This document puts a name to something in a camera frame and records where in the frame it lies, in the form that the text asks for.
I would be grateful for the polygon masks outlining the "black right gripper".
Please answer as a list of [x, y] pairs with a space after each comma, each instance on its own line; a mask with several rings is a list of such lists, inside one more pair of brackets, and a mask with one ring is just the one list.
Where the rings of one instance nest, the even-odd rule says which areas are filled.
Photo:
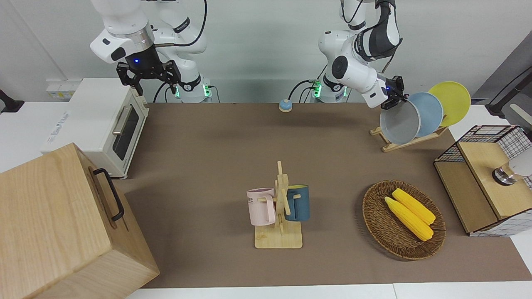
[[178, 91], [177, 85], [181, 82], [181, 73], [174, 60], [161, 62], [155, 45], [144, 51], [133, 53], [125, 57], [125, 62], [118, 62], [116, 72], [122, 85], [135, 90], [137, 95], [143, 96], [144, 90], [140, 85], [142, 78], [161, 78], [168, 84], [172, 93]]

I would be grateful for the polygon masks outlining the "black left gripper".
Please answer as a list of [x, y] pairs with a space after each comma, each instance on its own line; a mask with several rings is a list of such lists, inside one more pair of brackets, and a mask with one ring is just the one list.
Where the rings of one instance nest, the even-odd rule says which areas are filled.
[[402, 76], [393, 76], [393, 78], [385, 78], [387, 100], [380, 104], [383, 110], [389, 110], [398, 103], [406, 102], [410, 95], [404, 95], [404, 81]]

